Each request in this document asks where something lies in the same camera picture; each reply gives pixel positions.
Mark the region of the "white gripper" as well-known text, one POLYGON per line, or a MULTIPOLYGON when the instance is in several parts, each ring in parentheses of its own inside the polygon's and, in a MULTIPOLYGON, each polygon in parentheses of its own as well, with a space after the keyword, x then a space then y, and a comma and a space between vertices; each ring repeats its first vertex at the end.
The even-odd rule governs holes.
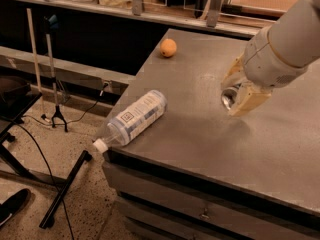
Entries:
POLYGON ((285 87, 307 71, 306 66, 289 65, 277 54, 269 41, 269 30, 270 27, 263 28, 248 42, 244 54, 233 61, 221 81, 222 90, 240 87, 228 112, 230 116, 248 114, 272 96, 268 88, 285 87), (254 84, 242 84, 245 75, 254 84))

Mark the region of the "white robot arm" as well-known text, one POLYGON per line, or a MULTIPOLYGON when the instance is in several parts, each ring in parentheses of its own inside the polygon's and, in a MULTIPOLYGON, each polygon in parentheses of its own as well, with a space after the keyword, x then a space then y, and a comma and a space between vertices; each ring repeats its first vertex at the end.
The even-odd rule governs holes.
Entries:
POLYGON ((243 116, 319 58, 320 0, 298 0, 276 23, 261 29, 235 59, 221 82, 222 103, 229 115, 243 116))

